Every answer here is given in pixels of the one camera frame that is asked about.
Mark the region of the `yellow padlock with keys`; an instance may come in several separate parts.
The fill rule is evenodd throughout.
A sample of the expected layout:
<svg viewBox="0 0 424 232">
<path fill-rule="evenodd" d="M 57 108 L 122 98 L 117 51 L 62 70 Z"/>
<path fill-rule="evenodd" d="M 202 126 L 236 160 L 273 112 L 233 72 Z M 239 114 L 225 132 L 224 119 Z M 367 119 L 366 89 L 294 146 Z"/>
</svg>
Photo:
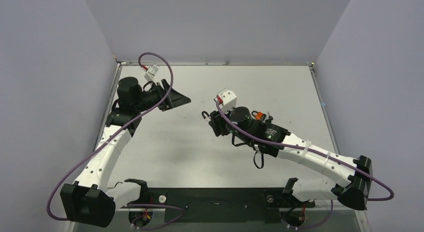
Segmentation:
<svg viewBox="0 0 424 232">
<path fill-rule="evenodd" d="M 211 115 L 207 111 L 202 111 L 201 116 L 207 123 L 211 121 Z"/>
</svg>

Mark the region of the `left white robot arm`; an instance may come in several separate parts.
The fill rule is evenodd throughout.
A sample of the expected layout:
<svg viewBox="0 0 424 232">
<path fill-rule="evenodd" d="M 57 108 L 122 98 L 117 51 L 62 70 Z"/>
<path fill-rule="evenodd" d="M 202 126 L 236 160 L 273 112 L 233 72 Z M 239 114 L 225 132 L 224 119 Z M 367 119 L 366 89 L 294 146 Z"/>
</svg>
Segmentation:
<svg viewBox="0 0 424 232">
<path fill-rule="evenodd" d="M 154 108 L 164 112 L 191 102 L 165 79 L 148 84 L 151 87 L 145 89 L 135 77 L 119 80 L 117 99 L 95 152 L 74 182 L 65 183 L 60 190 L 67 220 L 105 228 L 118 209 L 131 204 L 143 207 L 151 201 L 147 182 L 141 179 L 129 178 L 107 188 L 118 158 L 142 120 L 140 115 Z"/>
</svg>

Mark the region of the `orange black padlock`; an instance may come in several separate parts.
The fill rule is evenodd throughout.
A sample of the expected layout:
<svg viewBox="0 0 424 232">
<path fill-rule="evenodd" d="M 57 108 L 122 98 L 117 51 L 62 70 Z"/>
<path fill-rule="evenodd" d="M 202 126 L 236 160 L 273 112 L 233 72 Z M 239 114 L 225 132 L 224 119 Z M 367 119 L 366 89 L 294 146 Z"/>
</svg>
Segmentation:
<svg viewBox="0 0 424 232">
<path fill-rule="evenodd" d="M 256 110 L 251 112 L 251 116 L 255 120 L 260 121 L 260 122 L 263 122 L 267 118 L 267 114 L 260 112 L 260 111 L 256 111 Z"/>
</svg>

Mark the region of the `black keys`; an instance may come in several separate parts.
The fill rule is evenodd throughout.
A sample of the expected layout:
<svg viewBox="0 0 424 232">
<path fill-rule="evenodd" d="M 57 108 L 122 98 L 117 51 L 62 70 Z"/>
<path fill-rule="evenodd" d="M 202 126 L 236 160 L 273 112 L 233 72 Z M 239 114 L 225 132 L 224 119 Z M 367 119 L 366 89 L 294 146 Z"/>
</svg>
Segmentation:
<svg viewBox="0 0 424 232">
<path fill-rule="evenodd" d="M 274 119 L 273 116 L 271 116 L 270 112 L 268 111 L 267 112 L 267 121 L 271 123 L 273 121 L 273 119 Z"/>
</svg>

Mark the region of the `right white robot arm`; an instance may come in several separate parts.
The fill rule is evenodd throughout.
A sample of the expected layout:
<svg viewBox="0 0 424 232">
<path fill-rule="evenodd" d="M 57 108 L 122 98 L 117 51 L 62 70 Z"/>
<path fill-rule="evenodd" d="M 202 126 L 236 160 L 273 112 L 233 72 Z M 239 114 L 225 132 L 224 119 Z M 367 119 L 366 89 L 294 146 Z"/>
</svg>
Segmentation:
<svg viewBox="0 0 424 232">
<path fill-rule="evenodd" d="M 262 157 L 269 155 L 296 162 L 323 175 L 321 179 L 312 180 L 290 178 L 282 191 L 282 199 L 287 205 L 328 199 L 337 200 L 353 210 L 367 209 L 372 183 L 369 178 L 372 174 L 370 158 L 364 155 L 354 158 L 327 151 L 273 124 L 271 115 L 250 112 L 244 106 L 235 108 L 225 117 L 249 136 L 234 129 L 218 111 L 203 111 L 201 114 L 216 137 L 231 135 L 233 140 L 241 140 L 240 146 L 248 146 Z"/>
</svg>

